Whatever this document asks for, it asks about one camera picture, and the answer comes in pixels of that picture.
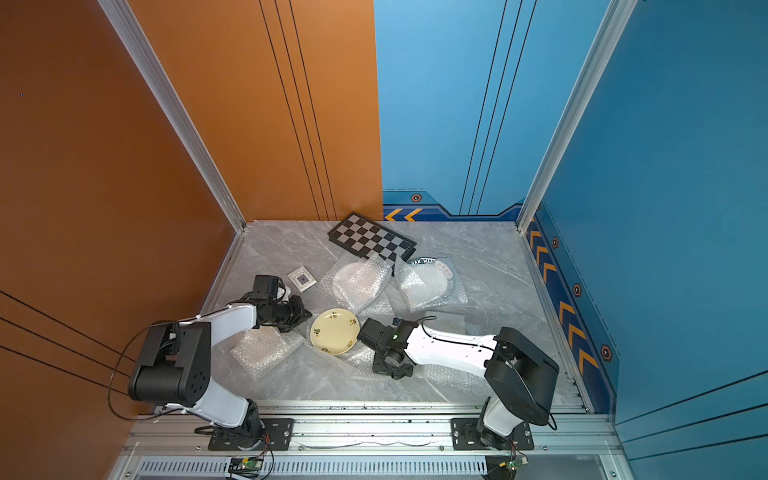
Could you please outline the cream yellow dinner plate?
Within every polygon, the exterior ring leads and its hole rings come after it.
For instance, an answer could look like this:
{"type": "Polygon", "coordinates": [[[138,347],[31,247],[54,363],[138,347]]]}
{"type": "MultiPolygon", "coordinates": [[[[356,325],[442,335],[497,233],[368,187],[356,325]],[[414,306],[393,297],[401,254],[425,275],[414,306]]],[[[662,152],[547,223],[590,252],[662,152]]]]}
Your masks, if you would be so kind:
{"type": "Polygon", "coordinates": [[[340,355],[357,343],[360,330],[360,321],[352,312],[342,308],[330,309],[314,320],[309,338],[316,349],[340,355]]]}

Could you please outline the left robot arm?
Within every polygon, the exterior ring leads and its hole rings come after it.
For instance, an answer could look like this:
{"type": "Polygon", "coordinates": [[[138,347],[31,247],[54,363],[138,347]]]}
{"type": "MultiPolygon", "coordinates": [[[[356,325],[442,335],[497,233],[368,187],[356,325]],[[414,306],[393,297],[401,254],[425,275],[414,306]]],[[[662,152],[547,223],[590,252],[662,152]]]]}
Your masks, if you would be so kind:
{"type": "Polygon", "coordinates": [[[148,328],[128,384],[134,401],[191,413],[208,425],[198,429],[213,441],[240,450],[263,448],[267,430],[256,403],[218,384],[211,376],[212,348],[240,333],[271,328],[289,333],[311,318],[300,296],[283,280],[258,275],[252,289],[219,310],[148,328]]]}

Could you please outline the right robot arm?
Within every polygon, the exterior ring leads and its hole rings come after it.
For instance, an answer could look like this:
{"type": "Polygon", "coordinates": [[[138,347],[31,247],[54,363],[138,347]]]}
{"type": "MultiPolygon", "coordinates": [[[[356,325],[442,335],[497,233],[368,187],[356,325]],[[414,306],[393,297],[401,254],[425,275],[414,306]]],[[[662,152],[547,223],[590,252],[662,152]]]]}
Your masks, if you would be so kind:
{"type": "Polygon", "coordinates": [[[445,367],[484,380],[492,393],[474,427],[459,429],[458,440],[488,449],[514,449],[515,435],[532,425],[557,429],[552,402],[560,368],[520,331],[503,327],[495,335],[470,336],[394,319],[369,319],[357,340],[373,350],[372,371],[394,380],[417,366],[445,367]]]}

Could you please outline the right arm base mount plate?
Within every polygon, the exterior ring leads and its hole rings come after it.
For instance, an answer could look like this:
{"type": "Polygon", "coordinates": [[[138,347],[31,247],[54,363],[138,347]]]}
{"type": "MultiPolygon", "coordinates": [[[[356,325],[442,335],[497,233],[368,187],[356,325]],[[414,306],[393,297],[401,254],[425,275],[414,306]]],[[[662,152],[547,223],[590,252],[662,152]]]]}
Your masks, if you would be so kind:
{"type": "Polygon", "coordinates": [[[453,449],[469,450],[510,450],[532,451],[535,448],[530,425],[518,424],[507,436],[501,436],[492,430],[481,427],[476,418],[453,418],[450,421],[453,449]]]}

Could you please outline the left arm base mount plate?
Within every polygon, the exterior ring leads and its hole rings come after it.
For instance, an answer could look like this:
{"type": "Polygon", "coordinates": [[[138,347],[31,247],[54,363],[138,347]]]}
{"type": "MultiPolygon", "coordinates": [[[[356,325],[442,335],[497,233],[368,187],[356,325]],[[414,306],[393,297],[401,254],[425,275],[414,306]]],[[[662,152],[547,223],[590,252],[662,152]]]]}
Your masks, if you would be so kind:
{"type": "Polygon", "coordinates": [[[282,452],[289,449],[294,430],[293,418],[267,418],[255,425],[237,428],[212,426],[210,451],[282,452]]]}

